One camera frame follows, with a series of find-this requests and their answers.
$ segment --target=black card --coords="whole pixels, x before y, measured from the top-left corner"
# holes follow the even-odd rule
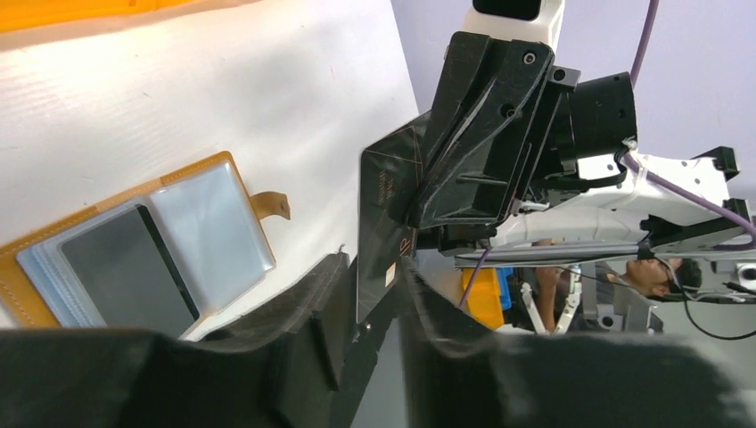
[[[357,321],[363,322],[399,276],[399,259],[415,254],[416,231],[405,215],[423,178],[425,113],[362,152],[359,178]]]
[[[108,327],[178,337],[199,317],[145,206],[68,240],[61,252]]]

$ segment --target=card holder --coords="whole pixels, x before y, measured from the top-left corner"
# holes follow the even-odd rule
[[[178,336],[275,267],[259,220],[285,195],[249,197],[222,152],[0,249],[0,298],[23,326],[144,327]]]

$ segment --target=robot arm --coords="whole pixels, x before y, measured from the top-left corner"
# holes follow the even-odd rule
[[[507,248],[563,237],[640,243],[650,257],[713,249],[743,233],[649,179],[750,219],[747,202],[729,197],[732,149],[690,160],[643,155],[629,74],[579,83],[579,71],[554,65],[562,1],[524,2],[540,5],[534,21],[492,14],[527,15],[525,6],[494,5],[516,2],[473,3],[415,150],[423,180],[404,220],[421,246],[461,255],[485,240]]]

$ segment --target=screw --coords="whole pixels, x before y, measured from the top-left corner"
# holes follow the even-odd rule
[[[525,62],[527,65],[531,65],[535,61],[536,55],[533,52],[526,52],[525,56],[522,57],[522,62]]]

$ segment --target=black cable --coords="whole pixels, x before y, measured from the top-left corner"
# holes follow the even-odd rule
[[[700,325],[698,325],[698,323],[696,323],[695,320],[693,320],[693,316],[690,315],[690,308],[687,306],[687,303],[688,303],[688,299],[687,299],[687,297],[684,297],[683,298],[683,307],[685,308],[685,311],[686,311],[687,320],[690,321],[690,324],[692,324],[693,327],[695,327],[699,332],[701,332],[703,334],[706,334],[707,336],[709,336],[711,338],[719,339],[721,341],[736,342],[736,341],[741,341],[743,339],[750,339],[753,336],[756,336],[756,330],[753,330],[750,333],[741,334],[739,336],[720,336],[718,334],[711,333],[711,332],[703,329],[703,327],[701,327]]]
[[[619,172],[613,176],[594,178],[591,180],[583,180],[579,178],[548,178],[542,180],[533,180],[530,185],[539,189],[560,190],[563,192],[587,192],[591,189],[620,185],[624,183],[625,178],[628,176],[627,167],[622,165],[622,162],[620,162],[622,157],[628,154],[628,152],[629,148],[627,146],[622,146],[622,148],[620,148],[614,154],[614,163],[617,164],[617,170]]]
[[[566,272],[570,272],[572,274],[575,274],[575,275],[582,276],[584,278],[593,279],[594,281],[601,281],[601,282],[604,282],[604,283],[607,283],[607,284],[611,284],[611,285],[618,285],[620,287],[627,287],[627,288],[635,289],[635,287],[633,287],[630,284],[621,284],[621,283],[615,283],[613,281],[605,281],[603,279],[599,279],[599,278],[596,278],[596,277],[593,277],[593,276],[583,275],[583,274],[581,274],[579,272],[575,272],[575,271],[569,270],[569,269],[563,269],[563,270],[566,271]],[[696,323],[695,320],[693,319],[693,316],[690,314],[690,308],[688,307],[688,302],[690,301],[690,299],[688,299],[687,293],[683,290],[683,287],[679,284],[678,278],[677,278],[677,275],[675,275],[675,272],[673,270],[671,272],[672,272],[672,277],[673,277],[673,281],[674,281],[675,285],[677,286],[677,288],[680,291],[682,291],[682,293],[680,295],[682,296],[683,307],[685,308],[687,319],[690,322],[690,324],[693,327],[695,327],[699,332],[701,332],[701,333],[703,333],[703,334],[705,334],[705,335],[707,335],[707,336],[709,336],[709,337],[711,337],[713,339],[718,339],[720,341],[728,341],[728,342],[741,341],[743,339],[750,339],[753,336],[756,336],[756,330],[754,330],[754,331],[752,331],[750,333],[741,334],[741,335],[738,335],[738,336],[721,336],[719,334],[711,333],[708,330],[706,330],[703,327],[701,327],[700,325],[698,325],[698,323]]]
[[[685,288],[683,288],[683,285],[680,284],[680,282],[678,280],[678,274],[675,272],[675,269],[673,269],[672,266],[670,266],[670,264],[667,261],[662,260],[662,259],[658,259],[658,260],[665,267],[667,267],[667,269],[669,270],[669,272],[672,274],[672,282],[682,292],[683,308],[685,308],[687,320],[690,321],[690,324],[693,325],[693,327],[695,327],[699,332],[701,332],[701,333],[703,333],[703,334],[705,334],[705,335],[707,335],[707,336],[709,336],[709,337],[711,337],[713,339],[718,339],[720,341],[727,341],[727,342],[741,341],[743,339],[749,339],[749,338],[751,338],[753,336],[756,336],[756,330],[753,330],[750,333],[740,334],[740,335],[737,335],[737,336],[721,336],[719,334],[714,334],[714,333],[712,333],[712,332],[704,329],[700,325],[698,325],[698,323],[696,323],[695,320],[693,319],[693,316],[690,314],[690,307],[688,306],[688,302],[691,299],[688,296],[687,292],[685,291]]]
[[[756,296],[756,292],[753,290],[750,290],[748,288],[743,287],[740,284],[736,283],[722,283],[722,285],[726,286],[730,290],[734,292],[744,292],[745,294],[750,294],[751,296]]]

